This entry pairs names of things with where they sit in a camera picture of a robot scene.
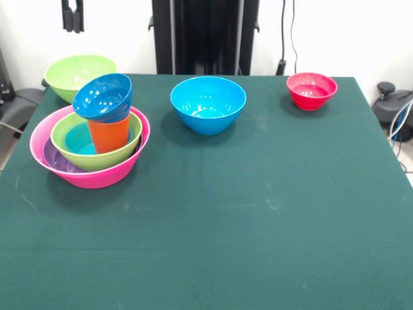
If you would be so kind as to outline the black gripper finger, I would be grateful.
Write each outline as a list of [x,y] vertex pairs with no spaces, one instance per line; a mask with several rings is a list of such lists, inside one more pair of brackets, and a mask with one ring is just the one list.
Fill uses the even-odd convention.
[[73,31],[74,22],[73,22],[73,11],[70,8],[68,0],[61,1],[61,9],[62,9],[62,18],[63,18],[63,28],[67,32]]
[[76,10],[73,12],[74,32],[84,32],[83,0],[76,0]]

